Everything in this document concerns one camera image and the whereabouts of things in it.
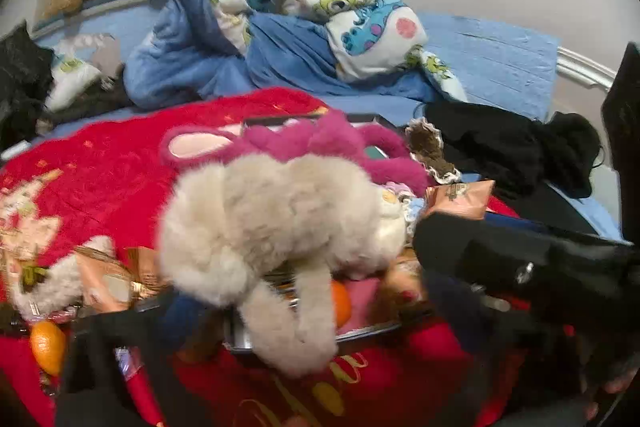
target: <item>orange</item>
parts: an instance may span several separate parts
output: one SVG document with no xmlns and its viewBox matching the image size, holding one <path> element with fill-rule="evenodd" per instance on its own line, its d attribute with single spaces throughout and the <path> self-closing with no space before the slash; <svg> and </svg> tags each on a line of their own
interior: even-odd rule
<svg viewBox="0 0 640 427">
<path fill-rule="evenodd" d="M 66 345 L 62 330 L 51 321 L 40 321 L 31 328 L 30 344 L 38 365 L 52 377 L 57 377 Z"/>
<path fill-rule="evenodd" d="M 341 282 L 331 281 L 331 293 L 334 298 L 335 327 L 340 328 L 351 318 L 351 298 Z"/>
</svg>

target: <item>monsters inc blanket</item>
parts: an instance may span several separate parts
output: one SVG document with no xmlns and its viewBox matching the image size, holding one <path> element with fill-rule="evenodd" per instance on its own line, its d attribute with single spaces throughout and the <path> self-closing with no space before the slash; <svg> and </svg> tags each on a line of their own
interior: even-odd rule
<svg viewBox="0 0 640 427">
<path fill-rule="evenodd" d="M 124 81 L 148 109 L 273 86 L 466 100 L 426 41 L 402 0 L 167 0 Z"/>
</svg>

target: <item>blanket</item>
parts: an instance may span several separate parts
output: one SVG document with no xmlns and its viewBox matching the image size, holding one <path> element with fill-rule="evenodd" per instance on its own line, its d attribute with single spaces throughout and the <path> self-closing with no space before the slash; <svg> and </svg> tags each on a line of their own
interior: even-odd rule
<svg viewBox="0 0 640 427">
<path fill-rule="evenodd" d="M 125 261 L 125 247 L 154 246 L 156 221 L 176 176 L 158 154 L 169 128 L 222 126 L 251 116 L 301 114 L 319 107 L 324 104 L 303 92 L 265 89 L 144 118 L 97 123 L 67 139 L 44 142 L 0 172 L 3 224 L 21 230 L 24 223 L 58 222 L 56 233 L 45 239 L 25 235 L 25 241 L 41 246 L 42 265 L 99 234 L 113 238 L 117 255 Z M 2 337 L 0 353 L 0 369 L 21 400 L 43 427 L 51 427 L 54 403 L 39 389 L 28 340 Z M 225 349 L 207 363 L 176 362 L 175 367 L 182 383 L 211 405 L 217 425 L 277 426 L 301 414 L 315 426 L 375 427 L 412 425 L 417 418 L 431 417 L 456 390 L 471 360 L 450 328 L 435 323 L 409 331 L 394 345 L 337 357 L 321 374 L 300 381 L 267 368 L 244 367 Z M 519 361 L 511 360 L 511 370 L 479 425 L 500 415 Z M 143 373 L 129 381 L 129 389 L 144 418 L 152 425 L 159 422 Z M 393 403 L 401 407 L 389 407 Z"/>
<path fill-rule="evenodd" d="M 168 0 L 124 80 L 149 109 L 273 86 L 466 100 L 426 41 L 401 0 Z"/>
</svg>

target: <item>food package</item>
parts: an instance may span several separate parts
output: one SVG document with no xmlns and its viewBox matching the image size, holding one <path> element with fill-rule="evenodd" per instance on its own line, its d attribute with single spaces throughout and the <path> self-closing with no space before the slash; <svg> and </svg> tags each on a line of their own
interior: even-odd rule
<svg viewBox="0 0 640 427">
<path fill-rule="evenodd" d="M 128 309 L 132 299 L 131 274 L 124 264 L 107 255 L 82 252 L 76 249 L 84 305 L 99 313 Z"/>
<path fill-rule="evenodd" d="M 127 248 L 127 257 L 133 280 L 140 283 L 136 287 L 137 297 L 146 299 L 158 295 L 169 286 L 169 280 L 162 277 L 158 260 L 158 252 L 152 248 Z"/>
<path fill-rule="evenodd" d="M 430 311 L 421 273 L 422 268 L 414 250 L 405 248 L 382 277 L 372 314 L 386 311 L 387 314 L 405 317 Z"/>
<path fill-rule="evenodd" d="M 432 212 L 446 212 L 466 219 L 484 219 L 494 184 L 493 180 L 486 180 L 429 187 L 421 218 L 428 217 Z"/>
</svg>

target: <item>bed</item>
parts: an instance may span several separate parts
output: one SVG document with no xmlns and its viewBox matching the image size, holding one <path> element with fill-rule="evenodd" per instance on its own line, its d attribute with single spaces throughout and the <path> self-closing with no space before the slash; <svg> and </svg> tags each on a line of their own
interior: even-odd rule
<svg viewBox="0 0 640 427">
<path fill-rule="evenodd" d="M 121 58 L 125 61 L 151 32 L 162 1 L 92 0 L 85 3 L 78 15 L 67 19 L 59 16 L 40 24 L 34 29 L 33 37 L 39 45 L 53 47 L 61 39 L 76 34 L 108 33 L 119 39 Z M 488 103 L 545 120 L 552 106 L 557 105 L 553 94 L 558 75 L 587 85 L 593 78 L 589 68 L 575 66 L 575 56 L 558 48 L 558 40 L 551 36 L 505 23 L 447 14 L 422 12 L 418 16 L 430 38 L 428 49 L 451 65 L 470 102 Z M 607 82 L 607 73 L 612 79 L 611 71 L 597 72 L 596 78 L 604 78 L 604 82 Z M 319 98 L 345 112 L 380 114 L 398 126 L 424 113 L 424 101 L 403 96 L 361 94 Z M 144 114 L 147 112 L 139 108 L 123 108 L 61 124 L 43 139 L 68 136 L 95 121 L 120 121 Z M 571 200 L 553 187 L 547 192 L 547 200 L 554 197 L 551 193 L 557 193 L 566 202 L 562 204 L 571 205 L 591 231 L 610 239 L 621 238 L 616 220 L 595 198 Z"/>
</svg>

